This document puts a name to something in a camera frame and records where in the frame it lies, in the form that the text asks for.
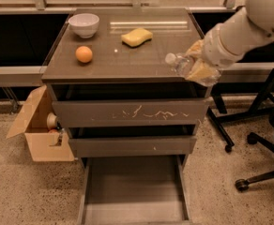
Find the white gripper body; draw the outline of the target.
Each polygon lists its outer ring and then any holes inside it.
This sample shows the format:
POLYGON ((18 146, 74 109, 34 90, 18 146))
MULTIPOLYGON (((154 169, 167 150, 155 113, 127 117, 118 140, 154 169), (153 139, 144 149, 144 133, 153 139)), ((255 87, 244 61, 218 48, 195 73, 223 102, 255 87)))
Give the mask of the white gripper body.
POLYGON ((221 40, 223 23, 218 23, 205 34, 202 47, 202 59, 210 66, 221 69, 228 68, 243 58, 244 54, 234 54, 221 40))

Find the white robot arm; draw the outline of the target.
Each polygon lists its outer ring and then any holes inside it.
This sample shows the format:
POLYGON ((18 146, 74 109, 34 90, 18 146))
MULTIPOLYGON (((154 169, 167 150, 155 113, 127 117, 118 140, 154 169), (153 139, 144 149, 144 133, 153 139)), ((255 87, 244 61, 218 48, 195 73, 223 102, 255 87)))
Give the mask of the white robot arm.
POLYGON ((183 73, 188 81, 216 81, 220 71, 256 48, 274 42, 274 0, 246 0, 235 15, 216 24, 186 55, 191 65, 183 73))

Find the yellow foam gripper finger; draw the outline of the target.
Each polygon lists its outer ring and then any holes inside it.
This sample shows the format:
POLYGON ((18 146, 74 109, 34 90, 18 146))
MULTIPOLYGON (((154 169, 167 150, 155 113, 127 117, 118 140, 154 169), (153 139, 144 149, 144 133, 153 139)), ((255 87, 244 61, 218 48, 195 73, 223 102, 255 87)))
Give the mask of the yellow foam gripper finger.
POLYGON ((185 55, 200 58, 202 55, 203 44, 204 41, 202 39, 197 40, 186 50, 185 55))
POLYGON ((219 77, 220 73, 203 60, 197 60, 190 72, 186 75, 186 79, 193 82, 200 82, 203 80, 214 82, 219 77))

